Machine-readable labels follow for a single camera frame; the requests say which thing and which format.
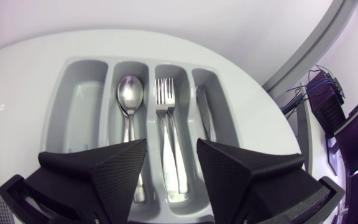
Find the silverware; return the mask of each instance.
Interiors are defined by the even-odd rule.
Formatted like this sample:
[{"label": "silverware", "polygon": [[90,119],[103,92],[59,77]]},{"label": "silverware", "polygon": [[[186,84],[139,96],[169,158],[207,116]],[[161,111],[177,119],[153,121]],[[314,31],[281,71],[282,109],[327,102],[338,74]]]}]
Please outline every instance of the silverware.
[{"label": "silverware", "polygon": [[[124,77],[118,85],[117,97],[124,115],[123,142],[133,141],[135,140],[134,114],[143,100],[143,87],[139,79],[131,75]],[[134,202],[142,203],[145,200],[142,174],[140,174],[135,189]]]},{"label": "silverware", "polygon": [[210,141],[216,141],[216,133],[214,121],[211,116],[211,111],[209,110],[208,99],[206,97],[204,86],[199,86],[197,89],[197,104],[200,109],[201,119],[203,120],[203,125],[205,131],[208,135]]},{"label": "silverware", "polygon": [[168,78],[167,85],[168,85],[168,89],[171,90],[170,91],[171,97],[167,98],[166,101],[168,102],[168,114],[171,118],[170,120],[171,120],[171,126],[173,131],[173,142],[174,142],[173,149],[175,151],[175,161],[176,161],[177,172],[178,172],[179,193],[184,194],[188,192],[188,185],[187,185],[185,163],[183,162],[183,155],[180,149],[177,126],[175,123],[175,118],[173,117],[173,110],[175,109],[175,87],[173,85],[173,78]]},{"label": "silverware", "polygon": [[178,176],[173,156],[167,128],[167,112],[170,106],[175,106],[170,100],[172,98],[172,88],[167,88],[166,79],[155,80],[155,110],[161,117],[163,128],[163,151],[162,151],[162,169],[165,182],[165,188],[169,195],[179,194]]}]

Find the butter knife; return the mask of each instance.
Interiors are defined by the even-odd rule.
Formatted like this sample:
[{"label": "butter knife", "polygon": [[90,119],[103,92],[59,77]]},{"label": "butter knife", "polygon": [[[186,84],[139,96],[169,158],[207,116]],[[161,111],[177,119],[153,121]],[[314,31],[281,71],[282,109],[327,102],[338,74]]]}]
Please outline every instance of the butter knife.
[{"label": "butter knife", "polygon": [[214,121],[212,119],[211,111],[209,110],[208,99],[203,85],[199,86],[197,89],[197,104],[200,109],[201,119],[203,120],[208,139],[215,142],[216,133]]}]

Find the metal fork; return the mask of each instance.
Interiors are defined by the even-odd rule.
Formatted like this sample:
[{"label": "metal fork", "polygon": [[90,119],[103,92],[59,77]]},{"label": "metal fork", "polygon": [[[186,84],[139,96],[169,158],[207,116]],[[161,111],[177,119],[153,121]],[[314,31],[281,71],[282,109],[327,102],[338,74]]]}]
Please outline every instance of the metal fork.
[{"label": "metal fork", "polygon": [[178,176],[175,165],[175,158],[171,148],[170,140],[168,137],[167,128],[167,112],[172,102],[170,98],[172,93],[168,94],[167,79],[159,78],[155,80],[155,110],[161,117],[162,128],[163,128],[163,151],[162,151],[162,169],[164,175],[165,188],[169,195],[179,194],[178,188]]},{"label": "metal fork", "polygon": [[177,165],[177,172],[178,172],[178,182],[179,182],[179,193],[184,194],[188,191],[187,186],[187,175],[185,169],[185,163],[183,162],[183,156],[180,149],[179,144],[179,137],[177,126],[175,122],[175,118],[173,117],[173,110],[175,109],[175,87],[173,85],[173,78],[168,78],[167,80],[168,85],[168,98],[166,101],[168,102],[168,114],[171,117],[171,127],[173,131],[173,143],[174,143],[174,151],[175,151],[175,162]]}]

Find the textured black surface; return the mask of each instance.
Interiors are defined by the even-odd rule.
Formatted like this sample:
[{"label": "textured black surface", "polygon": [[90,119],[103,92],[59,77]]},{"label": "textured black surface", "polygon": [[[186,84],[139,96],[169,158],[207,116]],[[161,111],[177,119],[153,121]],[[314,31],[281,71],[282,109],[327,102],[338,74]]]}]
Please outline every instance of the textured black surface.
[{"label": "textured black surface", "polygon": [[141,139],[73,154],[43,152],[41,168],[27,180],[12,177],[0,194],[25,223],[127,223],[146,147]]},{"label": "textured black surface", "polygon": [[305,221],[304,224],[321,223],[322,220],[327,219],[331,212],[337,207],[343,198],[343,195],[345,195],[345,191],[328,177],[322,177],[318,182],[329,189],[329,195],[325,203],[322,204],[322,207],[312,217]]},{"label": "textured black surface", "polygon": [[218,224],[301,223],[330,194],[301,169],[299,154],[269,155],[202,139],[197,153]]},{"label": "textured black surface", "polygon": [[113,223],[126,223],[145,157],[146,140],[98,164],[92,182]]},{"label": "textured black surface", "polygon": [[274,156],[202,139],[197,153],[216,223],[234,221],[251,180],[269,179],[303,164],[299,154]]},{"label": "textured black surface", "polygon": [[230,223],[236,215],[250,181],[250,172],[230,157],[197,141],[197,154],[203,171],[216,223]]}]

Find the round white table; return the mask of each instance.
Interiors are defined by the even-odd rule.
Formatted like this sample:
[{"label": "round white table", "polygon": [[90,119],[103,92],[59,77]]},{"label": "round white table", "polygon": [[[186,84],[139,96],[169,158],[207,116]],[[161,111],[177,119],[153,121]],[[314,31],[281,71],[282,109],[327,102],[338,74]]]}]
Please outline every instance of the round white table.
[{"label": "round white table", "polygon": [[71,57],[136,57],[213,67],[221,74],[240,147],[268,154],[300,153],[278,106],[248,74],[224,57],[170,35],[138,30],[86,30],[47,35],[0,50],[0,186],[28,177],[53,88]]}]

